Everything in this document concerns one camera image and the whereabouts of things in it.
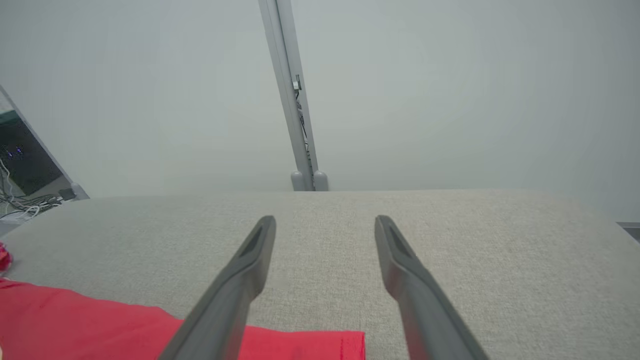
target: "red fabric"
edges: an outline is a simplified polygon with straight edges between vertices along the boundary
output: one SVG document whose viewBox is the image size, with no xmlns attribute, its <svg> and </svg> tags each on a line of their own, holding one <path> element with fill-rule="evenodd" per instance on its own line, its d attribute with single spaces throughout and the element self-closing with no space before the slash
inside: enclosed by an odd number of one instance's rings
<svg viewBox="0 0 640 360">
<path fill-rule="evenodd" d="M 154 359 L 181 323 L 158 307 L 0 279 L 3 360 Z M 247 326 L 239 359 L 364 360 L 364 333 Z"/>
<path fill-rule="evenodd" d="M 6 250 L 3 243 L 0 243 L 0 274 L 5 272 L 11 265 L 11 254 Z"/>
</svg>

